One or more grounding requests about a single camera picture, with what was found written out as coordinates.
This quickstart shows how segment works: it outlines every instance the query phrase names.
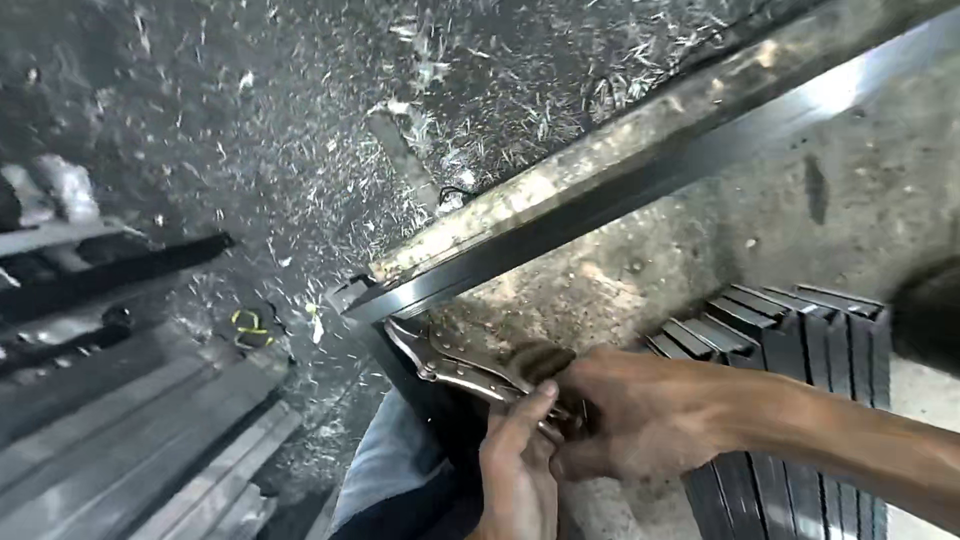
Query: debris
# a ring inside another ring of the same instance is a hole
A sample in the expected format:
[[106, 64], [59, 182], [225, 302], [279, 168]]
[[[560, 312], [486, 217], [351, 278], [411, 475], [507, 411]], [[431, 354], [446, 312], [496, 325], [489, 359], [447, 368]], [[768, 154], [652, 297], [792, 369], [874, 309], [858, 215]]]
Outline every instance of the debris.
[[20, 203], [20, 227], [35, 227], [56, 216], [47, 195], [34, 184], [27, 169], [20, 165], [4, 165], [0, 175], [7, 179]]
[[251, 71], [248, 71], [247, 73], [244, 73], [243, 77], [240, 78], [239, 91], [242, 92], [245, 89], [252, 88], [252, 87], [253, 87], [253, 73]]
[[67, 221], [87, 223], [100, 217], [100, 207], [93, 198], [93, 184], [85, 168], [53, 154], [37, 158], [36, 167], [53, 186]]
[[324, 338], [324, 322], [320, 318], [319, 307], [316, 304], [307, 304], [304, 309], [307, 313], [310, 313], [310, 322], [313, 324], [313, 334], [311, 334], [310, 340], [315, 345], [319, 345], [320, 340]]
[[40, 70], [35, 67], [31, 67], [27, 70], [27, 86], [33, 86], [40, 80]]

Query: cut metal piece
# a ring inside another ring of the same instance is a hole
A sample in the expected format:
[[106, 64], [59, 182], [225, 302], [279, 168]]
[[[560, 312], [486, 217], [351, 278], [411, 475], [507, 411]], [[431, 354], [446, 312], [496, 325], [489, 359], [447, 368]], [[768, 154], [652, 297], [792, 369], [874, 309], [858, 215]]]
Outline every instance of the cut metal piece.
[[688, 319], [684, 326], [720, 353], [747, 353], [753, 349], [750, 344], [738, 340], [735, 334], [721, 331], [700, 319]]
[[[771, 319], [759, 314], [752, 317], [758, 324], [751, 324], [748, 315], [753, 311], [731, 305], [733, 302], [719, 299], [709, 302], [708, 309], [721, 322], [730, 324], [760, 343], [767, 371], [807, 382], [800, 315], [795, 311], [787, 311], [774, 328]], [[824, 538], [823, 504], [817, 472], [811, 467], [792, 462], [784, 462], [784, 468], [797, 535], [813, 540]]]
[[105, 217], [89, 223], [50, 221], [32, 229], [0, 234], [0, 258], [34, 250], [74, 244], [98, 236], [123, 233], [127, 228], [120, 220]]
[[[647, 337], [654, 350], [668, 358], [690, 359], [683, 349], [664, 334]], [[697, 527], [704, 540], [734, 540], [730, 506], [724, 499], [716, 464], [710, 463], [684, 475], [686, 498], [697, 518]]]
[[693, 359], [710, 361], [713, 357], [714, 350], [677, 319], [667, 321], [667, 323], [663, 325], [663, 333], [669, 335], [683, 347], [686, 353]]
[[[687, 321], [687, 327], [718, 352], [724, 353], [728, 365], [764, 369], [763, 353], [755, 341], [709, 315], [704, 315], [704, 318]], [[738, 505], [737, 511], [731, 511], [738, 537], [763, 538], [762, 525], [766, 524], [768, 540], [795, 538], [792, 511], [788, 511], [791, 507], [790, 495], [782, 460], [762, 453], [733, 453], [718, 456], [715, 464], [727, 504]]]
[[257, 469], [299, 425], [297, 412], [278, 402], [155, 512], [131, 540], [204, 538]]
[[653, 337], [647, 336], [647, 339], [650, 341], [650, 345], [654, 351], [660, 356], [666, 356], [667, 358], [690, 358], [690, 356], [680, 348], [680, 345], [677, 345], [674, 340], [664, 334]]
[[707, 302], [707, 306], [713, 307], [714, 311], [727, 315], [729, 320], [722, 318], [721, 320], [741, 331], [743, 331], [742, 329], [766, 329], [777, 325], [777, 321], [726, 298], [711, 300]]
[[743, 285], [731, 285], [732, 288], [724, 291], [725, 298], [733, 300], [738, 304], [749, 307], [757, 313], [762, 313], [767, 317], [777, 321], [783, 315], [787, 308], [774, 302], [768, 301], [762, 293], [749, 289]]
[[790, 307], [801, 315], [814, 315], [816, 317], [826, 318], [833, 313], [832, 309], [818, 306], [792, 293], [775, 287], [763, 287], [763, 294], [767, 295], [772, 300], [775, 300], [778, 304]]
[[819, 297], [825, 299], [827, 302], [834, 302], [845, 311], [863, 315], [868, 319], [873, 319], [883, 310], [883, 304], [876, 300], [869, 300], [814, 285], [797, 285], [797, 291], [810, 295], [813, 298]]

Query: metal shavings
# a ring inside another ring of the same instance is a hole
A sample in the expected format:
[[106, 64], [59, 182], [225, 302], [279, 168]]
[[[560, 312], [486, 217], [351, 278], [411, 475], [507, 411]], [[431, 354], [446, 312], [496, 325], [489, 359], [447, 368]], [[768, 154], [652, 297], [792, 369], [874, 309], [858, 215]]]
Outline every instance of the metal shavings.
[[244, 91], [244, 89], [246, 89], [246, 88], [252, 88], [252, 87], [253, 87], [253, 73], [251, 73], [250, 71], [248, 71], [247, 73], [244, 73], [243, 77], [240, 78], [240, 90], [239, 90], [239, 91], [242, 92], [242, 91]]
[[149, 57], [152, 54], [153, 48], [150, 44], [150, 36], [147, 35], [147, 23], [144, 20], [145, 14], [142, 8], [137, 8], [133, 12], [133, 22], [136, 23], [136, 30], [140, 34], [140, 46]]

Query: metal bar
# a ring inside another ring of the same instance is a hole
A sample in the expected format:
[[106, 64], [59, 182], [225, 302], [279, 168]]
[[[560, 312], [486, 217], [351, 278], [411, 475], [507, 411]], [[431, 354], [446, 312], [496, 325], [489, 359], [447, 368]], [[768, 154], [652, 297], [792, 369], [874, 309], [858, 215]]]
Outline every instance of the metal bar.
[[131, 536], [131, 540], [200, 540], [253, 474], [300, 425], [300, 415], [279, 402], [218, 455]]
[[33, 475], [24, 482], [29, 488], [20, 484], [0, 496], [6, 514], [0, 536], [93, 540], [118, 533], [274, 386], [244, 361], [200, 389], [189, 388], [196, 391], [188, 399], [171, 392], [172, 400], [146, 407], [147, 418], [132, 415], [88, 441], [85, 454], [59, 459], [52, 484], [37, 486]]
[[184, 358], [128, 383], [74, 414], [20, 439], [0, 453], [0, 490], [91, 434], [144, 406], [201, 370], [199, 358]]
[[345, 315], [366, 322], [390, 315], [409, 318], [453, 298], [727, 164], [780, 144], [798, 130], [866, 102], [888, 81], [921, 72], [960, 48], [958, 27], [960, 9], [945, 12], [686, 144], [664, 144], [637, 170], [603, 182], [389, 290], [372, 289]]
[[708, 311], [714, 311], [724, 323], [750, 334], [751, 331], [772, 328], [777, 321], [757, 313], [726, 298], [717, 298], [707, 302]]
[[64, 414], [150, 373], [163, 364], [163, 349], [143, 332], [83, 362], [59, 369], [35, 384], [0, 396], [0, 445], [34, 432]]
[[763, 294], [779, 304], [790, 307], [801, 315], [813, 315], [815, 317], [827, 318], [831, 313], [833, 313], [831, 309], [818, 306], [812, 302], [803, 300], [789, 292], [775, 287], [763, 287]]
[[797, 285], [797, 290], [808, 294], [821, 294], [825, 298], [835, 298], [838, 301], [846, 302], [845, 309], [851, 313], [858, 313], [873, 319], [883, 310], [883, 304], [876, 300], [870, 300], [850, 293], [834, 291], [816, 285]]
[[775, 321], [779, 320], [780, 315], [786, 311], [785, 306], [770, 302], [762, 297], [762, 293], [756, 292], [753, 289], [749, 289], [742, 285], [732, 285], [732, 288], [724, 291], [723, 295], [725, 298], [729, 298], [738, 304], [749, 307], [757, 313], [763, 313]]
[[750, 347], [738, 341], [735, 335], [723, 332], [700, 319], [684, 321], [684, 326], [720, 353], [742, 353], [750, 350]]
[[668, 358], [689, 358], [687, 353], [681, 349], [680, 345], [677, 345], [674, 340], [664, 334], [647, 337], [647, 339], [650, 340], [650, 344], [653, 345], [654, 349], [661, 356]]
[[0, 291], [0, 332], [85, 306], [100, 297], [196, 266], [233, 245], [226, 233], [68, 274], [53, 282]]
[[240, 494], [233, 505], [224, 515], [223, 519], [217, 523], [205, 540], [243, 540], [240, 529], [244, 523], [251, 519], [258, 519], [258, 514], [263, 510], [264, 500], [260, 496], [260, 488], [255, 484], [248, 484], [243, 493]]
[[[683, 349], [673, 342], [666, 334], [648, 337], [647, 339], [668, 358], [690, 359]], [[697, 527], [704, 540], [733, 540], [735, 535], [733, 512], [724, 498], [724, 491], [720, 483], [715, 461], [694, 469], [684, 476], [686, 497], [693, 507], [693, 515], [697, 518]]]
[[683, 326], [683, 323], [676, 319], [671, 319], [663, 325], [663, 333], [669, 335], [691, 358], [697, 360], [710, 360], [714, 350], [704, 343], [703, 340], [694, 335], [689, 329]]
[[[688, 328], [707, 343], [713, 343], [711, 338], [703, 336], [696, 332], [696, 329], [702, 329], [712, 336], [712, 339], [718, 342], [728, 342], [734, 344], [730, 351], [738, 351], [750, 356], [738, 354], [726, 354], [724, 359], [727, 364], [737, 368], [744, 369], [764, 369], [762, 352], [759, 345], [748, 337], [738, 334], [735, 330], [720, 323], [716, 319], [705, 315], [706, 321], [691, 320], [687, 321]], [[731, 512], [734, 521], [738, 518], [749, 517], [749, 521], [756, 523], [757, 527], [766, 524], [766, 538], [769, 540], [792, 540], [795, 538], [795, 529], [793, 524], [792, 510], [790, 506], [790, 495], [787, 489], [786, 470], [783, 461], [763, 453], [735, 453], [721, 456], [716, 461], [717, 475], [721, 478], [721, 484], [725, 490], [727, 502], [736, 501], [739, 491], [742, 500], [743, 511]], [[756, 492], [753, 489], [753, 482], [756, 482]], [[759, 513], [763, 513], [763, 519], [760, 519]], [[763, 538], [764, 529], [756, 529], [750, 524], [734, 523], [734, 530], [738, 531], [738, 537], [747, 534], [747, 538]]]
[[127, 228], [112, 217], [91, 223], [48, 222], [33, 229], [0, 234], [0, 258], [89, 238], [122, 233]]

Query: metal flat bar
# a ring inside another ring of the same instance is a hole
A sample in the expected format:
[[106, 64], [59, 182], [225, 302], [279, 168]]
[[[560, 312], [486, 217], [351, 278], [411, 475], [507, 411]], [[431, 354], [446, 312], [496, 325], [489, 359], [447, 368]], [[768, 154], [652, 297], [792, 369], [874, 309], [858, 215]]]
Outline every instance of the metal flat bar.
[[[21, 490], [18, 495], [24, 503], [4, 505], [9, 513], [0, 521], [0, 536], [93, 540], [118, 533], [273, 387], [258, 367], [244, 361], [188, 400], [162, 404], [159, 410], [151, 407], [158, 415], [152, 422], [133, 426], [121, 422], [102, 433], [118, 439], [105, 453], [73, 462], [62, 480], [33, 497]], [[107, 437], [96, 438], [104, 443]]]
[[751, 452], [750, 459], [759, 490], [760, 504], [769, 540], [794, 540], [797, 528], [787, 484], [786, 464], [769, 454]]
[[187, 429], [176, 434], [175, 444], [138, 463], [80, 512], [64, 520], [58, 525], [59, 540], [106, 540], [119, 535], [156, 497], [174, 488], [187, 468], [276, 386], [247, 361], [231, 366], [222, 379], [196, 394], [192, 412], [188, 412], [192, 419], [186, 419]]
[[[637, 170], [602, 182], [411, 280], [389, 290], [375, 289], [345, 315], [365, 322], [391, 315], [409, 318], [466, 292], [727, 164], [781, 144], [798, 130], [865, 103], [890, 80], [922, 72], [960, 48], [958, 27], [960, 10], [945, 12], [686, 144], [664, 145]], [[837, 95], [844, 97], [842, 102]]]
[[823, 311], [821, 307], [812, 302], [802, 300], [775, 287], [763, 287], [763, 294], [777, 301], [778, 304], [783, 304], [803, 315], [816, 314], [818, 316], [826, 316], [829, 313], [828, 310]]
[[680, 345], [677, 345], [666, 335], [659, 334], [653, 337], [647, 337], [647, 339], [650, 340], [650, 343], [661, 356], [668, 358], [690, 358], [690, 355], [681, 349]]
[[832, 307], [845, 313], [854, 313], [863, 317], [868, 317], [868, 313], [874, 311], [872, 306], [864, 306], [863, 304], [848, 298], [825, 293], [821, 290], [811, 289], [809, 287], [797, 286], [795, 293], [797, 296], [804, 298], [805, 300], [814, 302], [824, 307]]
[[[201, 502], [210, 498], [214, 488], [224, 478], [230, 476], [234, 467], [243, 460], [260, 441], [265, 438], [283, 420], [286, 410], [283, 403], [277, 403], [265, 412], [252, 426], [225, 448], [209, 465], [188, 484], [170, 499], [160, 510], [155, 512], [143, 526], [132, 536], [131, 540], [158, 539], [165, 537], [175, 528], [182, 528], [182, 520], [187, 514], [197, 511]], [[198, 537], [204, 534], [213, 525], [213, 520], [220, 517], [223, 508], [218, 508], [210, 515], [211, 523], [200, 531]]]
[[726, 317], [718, 317], [724, 323], [731, 325], [732, 327], [741, 330], [741, 329], [768, 329], [772, 328], [777, 324], [777, 321], [765, 317], [751, 309], [747, 309], [740, 304], [731, 302], [726, 298], [717, 298], [716, 300], [711, 300], [707, 302], [708, 308], [713, 307], [713, 311], [717, 313], [722, 313]]
[[[810, 373], [810, 382], [821, 389], [830, 390], [830, 371], [828, 361], [828, 320], [816, 315], [819, 309], [812, 309], [801, 316], [804, 327], [806, 365]], [[823, 493], [823, 515], [828, 540], [842, 540], [843, 525], [841, 518], [840, 484], [820, 475]]]
[[[885, 307], [875, 315], [871, 327], [873, 406], [883, 410], [890, 410], [890, 354], [893, 353], [891, 316], [891, 310]], [[887, 503], [874, 497], [874, 540], [886, 540], [888, 520]]]
[[[874, 392], [871, 387], [871, 327], [873, 323], [856, 314], [847, 315], [850, 332], [853, 398], [860, 404], [871, 406]], [[859, 538], [874, 540], [874, 496], [864, 491], [857, 492], [859, 507]]]
[[760, 293], [742, 285], [733, 285], [732, 288], [725, 290], [723, 295], [724, 298], [749, 307], [757, 313], [763, 313], [775, 321], [780, 319], [780, 316], [787, 311], [786, 307], [770, 302], [762, 298]]
[[[713, 335], [716, 341], [728, 340], [732, 345], [732, 350], [737, 350], [750, 356], [741, 356], [737, 354], [725, 355], [728, 365], [744, 369], [764, 369], [763, 354], [759, 345], [749, 340], [746, 336], [739, 335], [735, 330], [727, 327], [720, 321], [717, 321], [709, 315], [705, 315], [705, 321], [691, 320], [687, 321], [692, 330], [702, 330], [707, 334]], [[732, 490], [741, 493], [749, 493], [753, 497], [753, 503], [748, 500], [742, 502], [742, 508], [737, 513], [738, 516], [749, 517], [750, 521], [756, 521], [759, 524], [766, 524], [766, 538], [768, 540], [792, 540], [796, 537], [793, 523], [793, 511], [790, 505], [790, 494], [787, 487], [786, 470], [783, 461], [763, 453], [738, 454], [723, 460], [723, 465], [718, 459], [717, 475], [721, 479], [725, 490], [725, 497], [728, 503], [736, 500], [736, 497], [729, 497], [726, 494], [728, 485]], [[727, 471], [726, 467], [737, 467], [737, 470]], [[753, 474], [751, 478], [742, 478], [744, 475]], [[734, 475], [741, 477], [725, 479], [724, 476]], [[746, 482], [749, 481], [750, 490], [745, 491]], [[753, 481], [756, 481], [756, 491], [753, 489]], [[759, 512], [763, 513], [762, 521], [759, 518]], [[737, 517], [731, 515], [734, 521], [735, 530], [744, 530], [738, 532], [737, 537], [763, 538], [763, 529], [757, 531], [751, 525], [736, 526]]]
[[35, 384], [0, 396], [0, 446], [28, 435], [163, 364], [163, 350], [142, 332]]
[[233, 245], [221, 233], [147, 255], [125, 258], [75, 272], [52, 282], [0, 291], [0, 331], [13, 331], [55, 313], [96, 302], [118, 290], [196, 266], [219, 256]]
[[34, 467], [89, 435], [117, 422], [201, 370], [195, 357], [171, 362], [153, 373], [110, 392], [74, 414], [20, 439], [0, 453], [0, 490], [22, 479]]
[[816, 285], [797, 285], [797, 290], [810, 294], [821, 294], [827, 298], [836, 298], [849, 304], [848, 310], [853, 313], [864, 315], [869, 319], [876, 317], [883, 310], [883, 304], [868, 298], [855, 296], [847, 292], [818, 287]]
[[229, 508], [223, 519], [217, 524], [205, 540], [241, 540], [239, 529], [244, 522], [255, 517], [263, 509], [264, 500], [260, 496], [260, 488], [248, 484], [243, 493]]
[[713, 463], [687, 473], [684, 488], [703, 540], [734, 540], [733, 524]]
[[713, 355], [713, 349], [706, 343], [698, 339], [694, 334], [677, 321], [671, 319], [663, 325], [663, 333], [676, 341], [690, 357], [698, 360], [709, 360]]
[[735, 336], [720, 331], [700, 319], [688, 319], [684, 321], [684, 326], [720, 353], [744, 352], [750, 349], [749, 346], [744, 346], [737, 341]]
[[[656, 352], [668, 358], [690, 356], [665, 334], [647, 337]], [[703, 540], [734, 540], [732, 510], [724, 499], [716, 464], [711, 461], [684, 475], [686, 498]]]
[[766, 536], [760, 519], [759, 495], [754, 489], [754, 473], [744, 452], [720, 454], [713, 460], [724, 501], [730, 510], [734, 538]]
[[722, 332], [724, 335], [731, 336], [741, 344], [736, 353], [725, 354], [725, 359], [728, 364], [733, 367], [745, 369], [766, 369], [766, 360], [763, 358], [763, 351], [758, 342], [743, 332], [737, 331], [734, 328], [724, 324], [722, 321], [710, 315], [709, 313], [704, 313], [702, 315], [702, 322], [704, 326], [711, 329], [716, 329], [717, 331]]
[[[835, 311], [828, 320], [827, 353], [829, 362], [830, 391], [847, 399], [852, 398], [850, 345], [847, 335], [847, 316]], [[856, 536], [857, 491], [853, 486], [836, 482], [840, 491], [840, 524], [844, 538]]]
[[91, 223], [44, 223], [33, 229], [0, 234], [0, 258], [61, 244], [79, 243], [125, 230], [123, 223], [112, 217]]
[[131, 540], [200, 540], [240, 496], [253, 474], [300, 425], [300, 415], [280, 402], [251, 426]]

